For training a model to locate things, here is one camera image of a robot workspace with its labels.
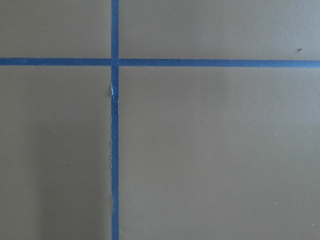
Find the blue tape strip crosswise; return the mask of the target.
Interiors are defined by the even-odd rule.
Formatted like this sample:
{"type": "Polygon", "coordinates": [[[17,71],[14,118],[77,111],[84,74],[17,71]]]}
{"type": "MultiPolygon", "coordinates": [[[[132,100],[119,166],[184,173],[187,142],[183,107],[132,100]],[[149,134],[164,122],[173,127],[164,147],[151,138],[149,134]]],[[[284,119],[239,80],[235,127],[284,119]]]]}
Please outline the blue tape strip crosswise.
{"type": "MultiPolygon", "coordinates": [[[[120,58],[120,67],[319,68],[318,60],[120,58]]],[[[2,66],[106,66],[110,58],[2,57],[2,66]]]]}

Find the blue tape strip lengthwise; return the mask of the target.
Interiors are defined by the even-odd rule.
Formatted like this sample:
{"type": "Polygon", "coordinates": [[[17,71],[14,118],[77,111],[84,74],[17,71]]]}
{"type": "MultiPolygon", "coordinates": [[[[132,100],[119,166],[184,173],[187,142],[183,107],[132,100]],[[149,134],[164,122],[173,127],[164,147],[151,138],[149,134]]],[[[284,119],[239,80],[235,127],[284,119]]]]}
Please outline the blue tape strip lengthwise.
{"type": "Polygon", "coordinates": [[[111,1],[111,238],[120,238],[119,227],[119,1],[111,1]]]}

